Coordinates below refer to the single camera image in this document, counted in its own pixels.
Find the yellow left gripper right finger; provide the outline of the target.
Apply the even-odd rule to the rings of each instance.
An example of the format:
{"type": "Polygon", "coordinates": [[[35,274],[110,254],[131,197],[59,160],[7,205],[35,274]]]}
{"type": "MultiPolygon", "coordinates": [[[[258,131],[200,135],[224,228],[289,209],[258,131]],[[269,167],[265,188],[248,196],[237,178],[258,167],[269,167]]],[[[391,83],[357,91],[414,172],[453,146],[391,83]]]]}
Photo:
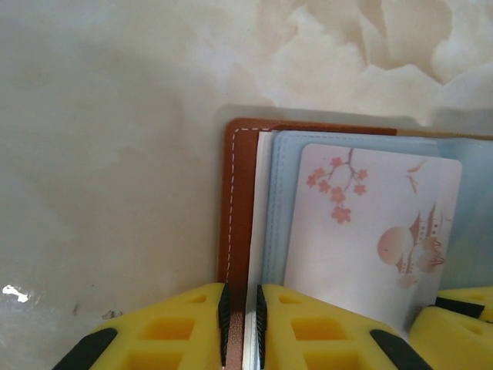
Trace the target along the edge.
{"type": "Polygon", "coordinates": [[[392,328],[275,284],[257,288],[261,369],[429,369],[392,328]]]}

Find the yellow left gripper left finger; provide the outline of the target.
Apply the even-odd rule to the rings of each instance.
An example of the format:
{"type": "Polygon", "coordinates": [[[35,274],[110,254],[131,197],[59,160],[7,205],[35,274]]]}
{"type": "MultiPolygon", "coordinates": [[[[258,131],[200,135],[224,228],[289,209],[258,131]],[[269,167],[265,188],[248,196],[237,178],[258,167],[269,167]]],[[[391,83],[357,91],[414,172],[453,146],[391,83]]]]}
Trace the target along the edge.
{"type": "Polygon", "coordinates": [[[206,284],[106,321],[55,368],[222,369],[229,328],[229,285],[206,284]]]}

